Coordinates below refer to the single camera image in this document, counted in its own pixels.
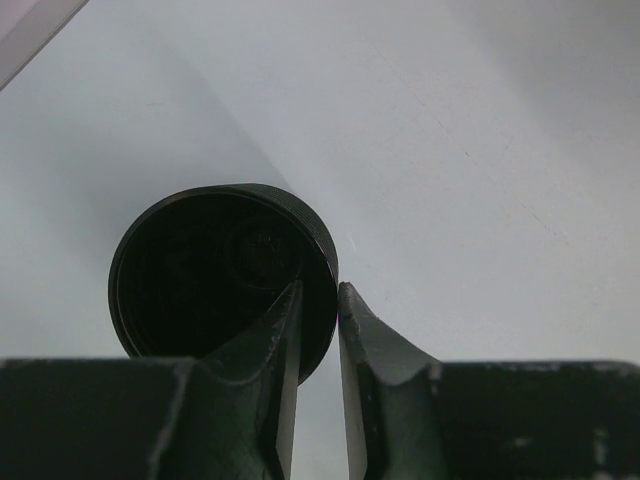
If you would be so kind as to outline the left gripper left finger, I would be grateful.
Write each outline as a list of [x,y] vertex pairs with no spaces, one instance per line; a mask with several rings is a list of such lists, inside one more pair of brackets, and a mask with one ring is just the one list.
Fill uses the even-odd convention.
[[203,359],[1,364],[5,479],[286,479],[303,288]]

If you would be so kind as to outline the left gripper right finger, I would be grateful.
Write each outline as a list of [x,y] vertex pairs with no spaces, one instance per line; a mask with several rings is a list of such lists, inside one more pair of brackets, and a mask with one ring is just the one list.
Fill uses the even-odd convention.
[[639,368],[609,360],[445,362],[339,288],[353,479],[635,479]]

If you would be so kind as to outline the tall black tumbler cup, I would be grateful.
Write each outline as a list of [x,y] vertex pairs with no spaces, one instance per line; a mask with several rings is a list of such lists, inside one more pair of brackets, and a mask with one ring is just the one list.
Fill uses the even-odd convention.
[[339,262],[319,215],[281,188],[239,183],[173,194],[144,211],[112,260],[108,304],[131,357],[201,358],[303,285],[299,376],[331,343]]

